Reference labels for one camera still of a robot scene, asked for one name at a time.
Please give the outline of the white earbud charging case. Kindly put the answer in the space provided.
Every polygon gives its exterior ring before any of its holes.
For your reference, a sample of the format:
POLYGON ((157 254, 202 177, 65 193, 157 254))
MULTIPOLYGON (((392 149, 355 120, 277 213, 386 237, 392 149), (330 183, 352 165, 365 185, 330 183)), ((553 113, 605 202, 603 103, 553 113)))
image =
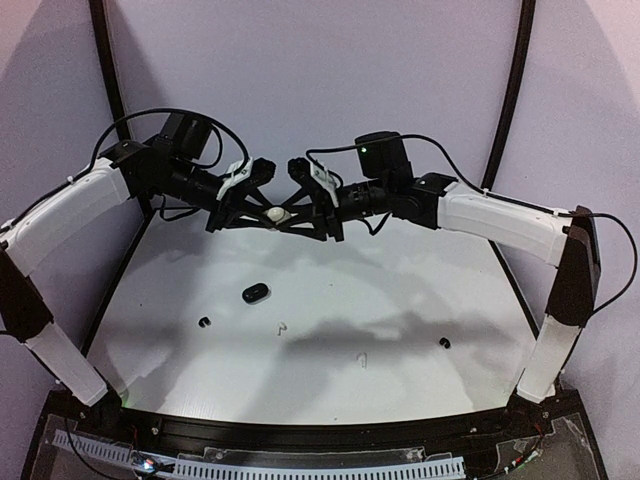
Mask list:
POLYGON ((291 218, 291 214, 281 206, 273 206, 265 211, 265 215, 274 225, 280 225, 291 218))

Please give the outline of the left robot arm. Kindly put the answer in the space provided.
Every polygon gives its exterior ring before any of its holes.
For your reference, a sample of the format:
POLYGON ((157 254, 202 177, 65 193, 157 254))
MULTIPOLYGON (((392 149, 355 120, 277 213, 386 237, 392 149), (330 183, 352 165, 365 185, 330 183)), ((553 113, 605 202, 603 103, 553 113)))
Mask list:
POLYGON ((249 154, 226 125, 194 112, 166 109, 161 131, 146 141, 96 145, 88 165, 1 227, 1 320, 81 405, 111 391, 81 352, 35 283, 40 270, 68 253, 113 210, 146 194, 177 199, 208 213, 207 230, 254 216, 268 223, 258 189, 275 174, 272 161, 249 154))

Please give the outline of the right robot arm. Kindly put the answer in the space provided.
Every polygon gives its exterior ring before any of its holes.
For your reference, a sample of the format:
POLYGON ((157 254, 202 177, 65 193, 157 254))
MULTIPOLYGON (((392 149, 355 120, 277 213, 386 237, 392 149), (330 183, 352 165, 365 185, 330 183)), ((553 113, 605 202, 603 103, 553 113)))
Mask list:
POLYGON ((601 265, 592 212, 504 197, 473 185, 460 171, 417 177, 404 145, 408 138, 391 131, 356 138, 350 147, 365 179, 348 186, 338 185, 315 160, 315 149, 290 160, 288 173, 299 189, 284 204, 267 208, 267 218, 282 232, 341 241, 345 223, 389 214, 518 249, 553 266, 542 327, 515 387, 520 398, 542 403, 596 311, 601 265))

